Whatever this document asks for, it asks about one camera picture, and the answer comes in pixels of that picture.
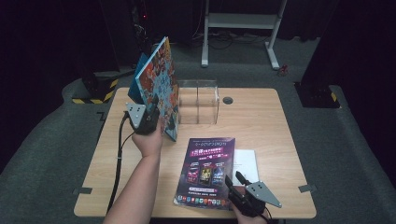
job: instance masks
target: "colorful book cover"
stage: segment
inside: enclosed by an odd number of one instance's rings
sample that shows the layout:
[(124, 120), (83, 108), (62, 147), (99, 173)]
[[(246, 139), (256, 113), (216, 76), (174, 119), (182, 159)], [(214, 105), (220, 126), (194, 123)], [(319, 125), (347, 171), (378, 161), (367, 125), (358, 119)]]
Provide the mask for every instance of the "colorful book cover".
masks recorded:
[(235, 138), (191, 138), (174, 203), (230, 210), (225, 176), (233, 175)]
[(158, 96), (161, 129), (176, 141), (178, 87), (168, 37), (163, 38), (134, 79), (147, 108), (150, 108), (152, 99)]

